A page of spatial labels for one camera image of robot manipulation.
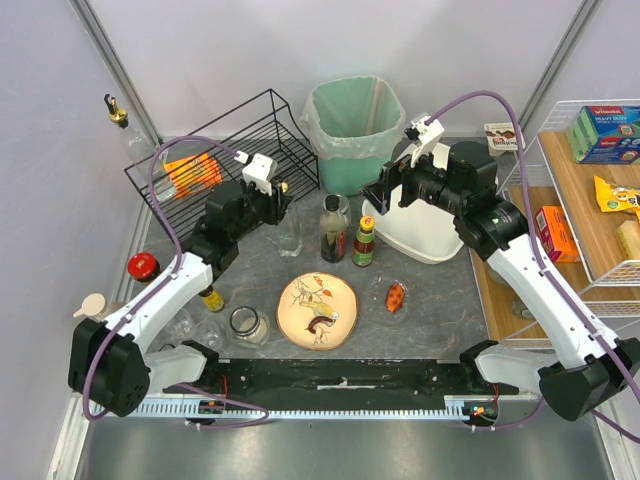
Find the glass oil bottle gold spout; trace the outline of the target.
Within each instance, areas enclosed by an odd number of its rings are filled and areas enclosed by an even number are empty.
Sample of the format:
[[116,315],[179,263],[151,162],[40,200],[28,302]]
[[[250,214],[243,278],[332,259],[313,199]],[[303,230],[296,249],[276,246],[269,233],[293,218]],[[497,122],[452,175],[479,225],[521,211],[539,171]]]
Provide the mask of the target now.
[[279,255],[281,257],[297,257],[302,249],[298,205],[289,195],[290,188],[286,182],[280,183],[280,190],[289,199],[289,203],[285,215],[278,225]]

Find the dark soy sauce bottle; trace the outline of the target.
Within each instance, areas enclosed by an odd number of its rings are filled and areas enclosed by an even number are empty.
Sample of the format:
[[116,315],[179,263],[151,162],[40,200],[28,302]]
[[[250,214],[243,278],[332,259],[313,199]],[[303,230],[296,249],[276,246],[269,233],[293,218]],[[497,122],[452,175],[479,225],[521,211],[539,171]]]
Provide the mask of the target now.
[[340,198],[337,195],[328,195],[324,206],[319,220],[321,256],[329,263],[337,263],[344,258],[346,252],[349,220],[340,208]]

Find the yellow cap chili sauce bottle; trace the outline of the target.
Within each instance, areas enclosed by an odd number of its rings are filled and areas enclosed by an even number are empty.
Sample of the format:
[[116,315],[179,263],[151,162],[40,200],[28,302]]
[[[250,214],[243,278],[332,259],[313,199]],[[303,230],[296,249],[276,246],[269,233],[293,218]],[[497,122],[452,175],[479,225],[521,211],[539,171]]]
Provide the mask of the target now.
[[375,248],[375,219],[362,216],[354,239],[352,261],[356,266],[367,267],[373,261]]

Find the small yellow label bottle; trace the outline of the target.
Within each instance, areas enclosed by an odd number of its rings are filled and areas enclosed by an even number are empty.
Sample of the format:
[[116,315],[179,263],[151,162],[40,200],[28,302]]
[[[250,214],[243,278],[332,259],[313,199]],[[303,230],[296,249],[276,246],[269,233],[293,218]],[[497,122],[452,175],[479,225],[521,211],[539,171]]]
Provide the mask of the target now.
[[219,312],[225,306],[224,298],[214,289],[212,285],[198,293],[203,304],[212,312]]

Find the red lid sauce jar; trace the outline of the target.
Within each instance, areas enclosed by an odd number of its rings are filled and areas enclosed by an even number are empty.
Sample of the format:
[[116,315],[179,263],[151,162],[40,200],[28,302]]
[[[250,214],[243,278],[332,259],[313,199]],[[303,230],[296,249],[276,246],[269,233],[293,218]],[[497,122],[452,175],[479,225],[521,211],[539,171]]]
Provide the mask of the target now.
[[138,283],[149,284],[161,273],[156,257],[150,252],[138,252],[127,263],[128,274]]

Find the wide glass jar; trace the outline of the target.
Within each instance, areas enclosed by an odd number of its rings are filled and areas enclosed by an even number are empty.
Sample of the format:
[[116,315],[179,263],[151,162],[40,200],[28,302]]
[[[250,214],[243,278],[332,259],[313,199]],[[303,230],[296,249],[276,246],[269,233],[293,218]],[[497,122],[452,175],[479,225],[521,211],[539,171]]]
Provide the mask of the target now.
[[245,348],[260,348],[268,340],[271,322],[266,314],[250,306],[235,308],[226,324],[227,337]]

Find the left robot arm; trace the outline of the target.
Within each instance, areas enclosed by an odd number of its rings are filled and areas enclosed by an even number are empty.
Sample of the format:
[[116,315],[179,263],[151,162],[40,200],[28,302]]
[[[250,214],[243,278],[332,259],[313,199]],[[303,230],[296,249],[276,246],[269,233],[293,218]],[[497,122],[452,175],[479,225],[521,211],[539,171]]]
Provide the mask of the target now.
[[192,233],[177,245],[168,267],[142,292],[103,321],[83,319],[72,337],[69,387],[81,394],[90,421],[94,405],[124,417],[149,393],[192,384],[206,372],[215,352],[194,341],[152,353],[158,333],[237,258],[238,242],[261,224],[276,225],[293,198],[288,186],[272,180],[265,191],[255,183],[215,185]]

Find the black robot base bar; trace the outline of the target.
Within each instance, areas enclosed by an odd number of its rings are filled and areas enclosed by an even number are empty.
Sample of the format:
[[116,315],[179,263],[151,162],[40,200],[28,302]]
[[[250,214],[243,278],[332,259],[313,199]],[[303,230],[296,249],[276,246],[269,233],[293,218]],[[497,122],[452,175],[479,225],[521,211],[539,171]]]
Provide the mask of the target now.
[[270,407],[434,407],[446,395],[493,398],[497,387],[459,362],[433,359],[230,359],[192,383],[209,393]]

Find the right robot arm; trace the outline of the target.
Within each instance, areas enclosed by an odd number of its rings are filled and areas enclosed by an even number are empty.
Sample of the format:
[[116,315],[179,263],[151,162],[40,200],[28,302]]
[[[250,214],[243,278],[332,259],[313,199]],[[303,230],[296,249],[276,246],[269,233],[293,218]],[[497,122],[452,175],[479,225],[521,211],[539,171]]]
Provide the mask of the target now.
[[498,194],[496,177],[485,147],[463,141],[449,149],[444,167],[419,149],[384,164],[362,193],[381,215],[417,200],[452,215],[463,243],[508,283],[545,331],[550,354],[494,341],[469,349],[483,380],[533,392],[569,421],[626,388],[637,392],[638,339],[620,338],[586,306],[545,256],[532,215]]

